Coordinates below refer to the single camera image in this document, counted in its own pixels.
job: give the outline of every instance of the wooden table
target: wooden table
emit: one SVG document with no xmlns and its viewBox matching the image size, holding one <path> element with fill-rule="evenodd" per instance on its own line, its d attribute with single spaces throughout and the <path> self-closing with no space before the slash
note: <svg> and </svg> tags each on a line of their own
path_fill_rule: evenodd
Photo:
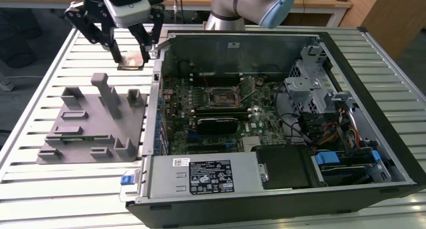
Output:
<svg viewBox="0 0 426 229">
<path fill-rule="evenodd" d="M 81 0 L 0 0 L 0 7 L 67 8 L 73 1 Z M 212 9 L 212 0 L 184 0 L 184 2 L 185 10 Z M 165 4 L 168 9 L 173 9 L 174 0 L 166 1 Z M 350 2 L 337 0 L 297 0 L 292 13 L 305 13 L 306 15 L 290 15 L 289 24 L 308 26 L 321 26 L 324 24 L 324 26 L 338 27 L 346 10 L 352 7 L 353 4 Z"/>
</svg>

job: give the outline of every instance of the power supply label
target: power supply label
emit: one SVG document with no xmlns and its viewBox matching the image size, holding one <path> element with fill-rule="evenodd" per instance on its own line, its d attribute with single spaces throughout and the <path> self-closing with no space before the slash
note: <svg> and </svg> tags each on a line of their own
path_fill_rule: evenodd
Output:
<svg viewBox="0 0 426 229">
<path fill-rule="evenodd" d="M 234 192 L 232 160 L 190 162 L 190 192 L 193 195 Z"/>
</svg>

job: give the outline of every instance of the white sticker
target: white sticker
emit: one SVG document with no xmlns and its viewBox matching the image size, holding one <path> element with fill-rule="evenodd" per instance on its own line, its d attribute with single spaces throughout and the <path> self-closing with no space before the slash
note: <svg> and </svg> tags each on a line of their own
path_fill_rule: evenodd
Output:
<svg viewBox="0 0 426 229">
<path fill-rule="evenodd" d="M 240 48 L 240 43 L 237 42 L 228 43 L 228 48 Z"/>
<path fill-rule="evenodd" d="M 221 188 L 232 188 L 234 186 L 233 183 L 224 183 L 224 184 L 220 184 L 220 187 Z"/>
<path fill-rule="evenodd" d="M 190 165 L 190 158 L 174 158 L 174 167 Z"/>
</svg>

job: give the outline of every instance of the barcode sticker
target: barcode sticker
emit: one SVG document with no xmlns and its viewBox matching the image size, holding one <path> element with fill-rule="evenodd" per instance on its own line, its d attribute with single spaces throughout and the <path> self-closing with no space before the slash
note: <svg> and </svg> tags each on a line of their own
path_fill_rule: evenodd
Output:
<svg viewBox="0 0 426 229">
<path fill-rule="evenodd" d="M 174 158 L 174 167 L 190 165 L 190 158 Z"/>
</svg>

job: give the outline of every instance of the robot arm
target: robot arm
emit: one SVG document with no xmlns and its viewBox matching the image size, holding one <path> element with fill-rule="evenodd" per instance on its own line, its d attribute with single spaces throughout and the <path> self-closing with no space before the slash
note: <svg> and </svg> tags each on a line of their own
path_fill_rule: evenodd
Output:
<svg viewBox="0 0 426 229">
<path fill-rule="evenodd" d="M 114 39 L 114 28 L 127 28 L 134 35 L 143 56 L 149 62 L 149 51 L 160 42 L 165 22 L 165 0 L 83 0 L 71 3 L 66 17 L 93 44 L 101 43 L 111 51 L 114 61 L 123 61 Z M 285 20 L 294 0 L 213 0 L 213 13 L 208 29 L 244 30 L 244 18 L 262 27 L 274 28 Z M 102 23 L 99 29 L 94 18 Z M 154 23 L 152 32 L 143 22 Z"/>
<path fill-rule="evenodd" d="M 143 61 L 149 62 L 149 51 L 160 42 L 165 21 L 165 0 L 83 0 L 71 3 L 66 17 L 83 33 L 93 44 L 101 43 L 111 51 L 114 61 L 121 63 L 123 58 L 114 39 L 114 28 L 129 28 L 138 40 Z M 94 21 L 99 20 L 102 29 Z M 143 22 L 152 21 L 153 30 L 146 31 Z"/>
<path fill-rule="evenodd" d="M 294 0 L 213 0 L 209 30 L 244 30 L 244 18 L 264 28 L 276 28 L 286 19 Z"/>
</svg>

